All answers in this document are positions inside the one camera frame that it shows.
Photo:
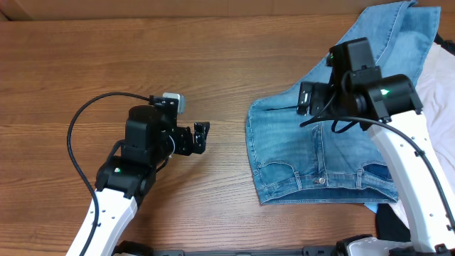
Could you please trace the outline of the light blue denim jeans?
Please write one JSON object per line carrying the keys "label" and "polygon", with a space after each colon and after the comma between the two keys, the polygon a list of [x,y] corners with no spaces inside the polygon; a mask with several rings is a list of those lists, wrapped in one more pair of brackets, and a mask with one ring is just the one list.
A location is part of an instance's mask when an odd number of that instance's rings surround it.
{"label": "light blue denim jeans", "polygon": [[[438,7],[400,1],[366,8],[343,40],[365,37],[384,76],[417,82],[439,27]],[[246,119],[247,153],[261,204],[394,203],[397,190],[360,127],[335,134],[296,111],[299,86],[256,100]]]}

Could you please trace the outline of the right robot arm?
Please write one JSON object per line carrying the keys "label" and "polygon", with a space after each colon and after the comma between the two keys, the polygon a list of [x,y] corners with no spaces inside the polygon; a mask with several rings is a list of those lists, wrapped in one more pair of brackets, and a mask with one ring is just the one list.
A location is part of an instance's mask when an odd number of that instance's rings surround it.
{"label": "right robot arm", "polygon": [[453,255],[454,194],[446,182],[426,126],[422,102],[404,74],[383,77],[367,38],[329,50],[327,84],[304,82],[299,114],[304,124],[360,125],[379,149],[409,221],[410,242],[357,235],[336,243],[334,255]]}

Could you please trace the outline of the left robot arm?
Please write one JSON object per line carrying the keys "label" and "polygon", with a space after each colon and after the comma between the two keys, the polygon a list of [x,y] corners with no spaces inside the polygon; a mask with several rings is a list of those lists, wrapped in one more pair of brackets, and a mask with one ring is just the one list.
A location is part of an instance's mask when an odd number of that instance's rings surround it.
{"label": "left robot arm", "polygon": [[139,105],[129,110],[125,138],[113,146],[97,172],[95,198],[69,255],[113,255],[156,174],[172,155],[205,151],[209,122],[196,122],[192,129],[180,127],[176,115],[172,107]]}

